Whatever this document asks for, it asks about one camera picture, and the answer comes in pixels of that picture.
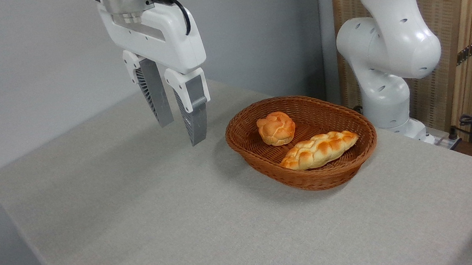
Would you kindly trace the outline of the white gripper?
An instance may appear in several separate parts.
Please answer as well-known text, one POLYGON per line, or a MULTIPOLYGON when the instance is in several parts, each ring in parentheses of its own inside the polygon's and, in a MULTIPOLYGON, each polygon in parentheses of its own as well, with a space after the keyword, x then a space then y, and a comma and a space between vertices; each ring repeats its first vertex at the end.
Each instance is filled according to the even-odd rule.
POLYGON ((112 41, 124 50, 131 81, 141 89, 159 125, 166 127, 174 116, 156 63, 168 67, 164 77, 173 89, 192 146, 202 142, 211 96, 200 67, 207 56, 190 11, 192 29, 186 34, 184 15, 175 5, 154 4, 134 24, 117 24, 103 5, 98 4, 97 9, 112 41))

